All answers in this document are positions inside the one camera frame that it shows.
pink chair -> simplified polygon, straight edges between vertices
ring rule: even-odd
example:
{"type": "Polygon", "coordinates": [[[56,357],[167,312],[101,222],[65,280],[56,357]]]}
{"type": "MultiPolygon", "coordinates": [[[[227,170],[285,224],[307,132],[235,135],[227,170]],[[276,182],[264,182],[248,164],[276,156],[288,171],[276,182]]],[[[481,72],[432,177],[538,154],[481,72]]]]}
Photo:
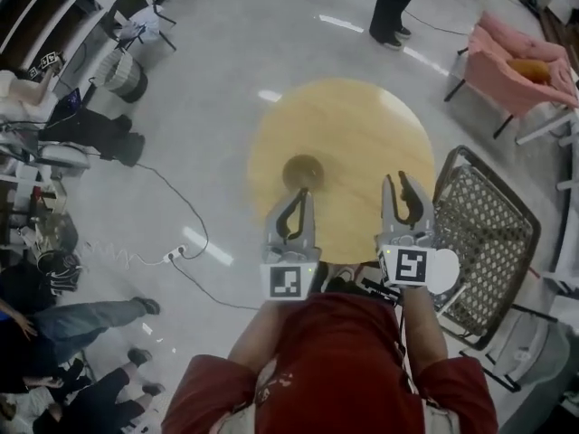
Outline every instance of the pink chair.
{"type": "Polygon", "coordinates": [[[513,118],[524,116],[539,103],[553,101],[569,108],[579,107],[571,65],[565,48],[555,43],[532,39],[484,12],[469,38],[464,79],[447,95],[450,101],[468,82],[505,108],[510,116],[493,134],[497,138],[513,118]],[[513,58],[541,60],[549,66],[551,84],[531,82],[507,64],[513,58]]]}

round wooden table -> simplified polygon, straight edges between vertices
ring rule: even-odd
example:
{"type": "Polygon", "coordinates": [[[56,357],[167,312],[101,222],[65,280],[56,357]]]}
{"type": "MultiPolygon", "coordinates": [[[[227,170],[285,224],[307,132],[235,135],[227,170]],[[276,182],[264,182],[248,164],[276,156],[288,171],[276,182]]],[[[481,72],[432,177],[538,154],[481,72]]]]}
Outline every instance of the round wooden table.
{"type": "Polygon", "coordinates": [[[324,79],[272,106],[254,139],[247,175],[262,221],[290,189],[307,186],[322,260],[356,264],[376,258],[382,182],[391,174],[399,192],[400,170],[433,194],[434,159],[418,118],[376,85],[324,79]]]}

